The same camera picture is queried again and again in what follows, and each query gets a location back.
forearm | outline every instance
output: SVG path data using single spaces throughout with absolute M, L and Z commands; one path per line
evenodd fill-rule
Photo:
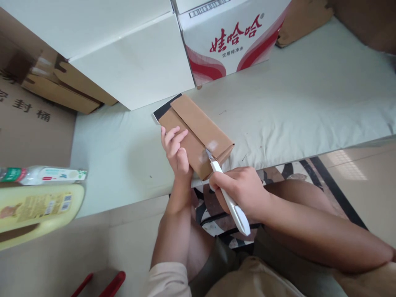
M 392 259 L 392 248 L 348 220 L 271 195 L 263 224 L 309 247 L 315 259 L 331 259 L 332 267 L 363 272 Z
M 187 264 L 191 229 L 190 184 L 174 182 L 158 229 L 151 267 L 162 262 Z

knife handle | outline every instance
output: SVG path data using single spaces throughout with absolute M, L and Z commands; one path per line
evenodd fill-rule
M 217 161 L 210 162 L 210 166 L 212 166 L 213 172 L 223 173 L 223 170 Z M 228 209 L 230 210 L 231 216 L 234 219 L 235 225 L 237 226 L 239 232 L 241 232 L 245 236 L 249 236 L 250 225 L 245 213 L 239 207 L 239 205 L 236 204 L 234 199 L 230 197 L 230 195 L 226 192 L 226 190 L 222 188 L 220 189 L 223 193 L 224 200 L 227 203 Z

floor tile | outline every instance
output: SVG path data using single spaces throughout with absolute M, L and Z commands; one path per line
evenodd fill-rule
M 110 226 L 152 217 L 165 212 L 169 196 L 161 196 L 110 210 Z
M 368 229 L 396 248 L 396 151 L 328 169 Z
M 369 156 L 378 155 L 387 151 L 396 150 L 396 141 L 390 141 L 383 146 L 372 146 L 365 148 L 346 148 L 319 156 L 326 168 L 340 164 L 356 161 Z
M 117 297 L 141 296 L 162 214 L 110 228 L 109 266 L 126 273 Z
M 109 213 L 73 220 L 0 252 L 0 296 L 67 297 L 108 264 Z

white table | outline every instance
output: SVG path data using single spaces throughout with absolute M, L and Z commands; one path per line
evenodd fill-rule
M 287 163 L 396 129 L 394 69 L 336 19 L 275 48 L 267 62 L 185 94 L 235 141 L 226 170 Z M 71 166 L 89 175 L 77 217 L 170 193 L 173 173 L 151 116 L 167 100 L 78 116 Z

sleeve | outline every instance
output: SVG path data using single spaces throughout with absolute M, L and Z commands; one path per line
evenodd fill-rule
M 148 273 L 145 296 L 191 297 L 186 267 L 177 262 L 155 265 Z

